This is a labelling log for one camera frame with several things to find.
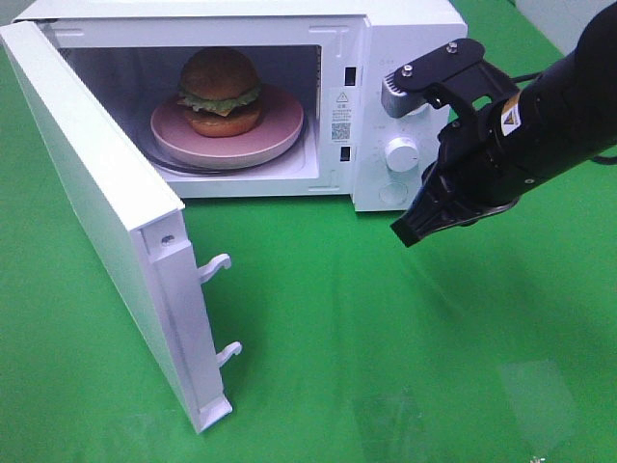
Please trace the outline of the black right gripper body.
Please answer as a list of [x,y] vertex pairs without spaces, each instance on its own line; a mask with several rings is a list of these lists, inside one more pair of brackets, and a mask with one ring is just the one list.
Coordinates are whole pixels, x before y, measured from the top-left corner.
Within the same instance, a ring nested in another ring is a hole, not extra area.
[[507,210],[535,185],[535,176],[505,149],[500,109],[490,105],[477,120],[457,119],[445,128],[438,160],[425,172],[421,190],[448,195],[465,209],[456,226]]

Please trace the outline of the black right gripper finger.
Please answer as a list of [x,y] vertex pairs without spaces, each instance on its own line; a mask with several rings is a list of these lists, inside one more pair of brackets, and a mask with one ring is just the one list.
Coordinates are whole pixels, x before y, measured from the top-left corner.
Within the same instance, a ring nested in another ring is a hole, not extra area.
[[465,216],[465,209],[448,195],[421,190],[390,228],[406,247],[411,247],[429,234],[456,226]]

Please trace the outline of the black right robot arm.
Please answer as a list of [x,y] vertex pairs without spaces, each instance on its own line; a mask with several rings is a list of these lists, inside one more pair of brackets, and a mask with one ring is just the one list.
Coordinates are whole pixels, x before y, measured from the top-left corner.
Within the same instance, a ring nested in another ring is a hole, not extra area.
[[416,58],[382,84],[386,112],[449,107],[437,159],[393,223],[406,245],[513,207],[533,188],[616,143],[616,9],[601,10],[576,48],[545,70],[514,79],[459,39]]

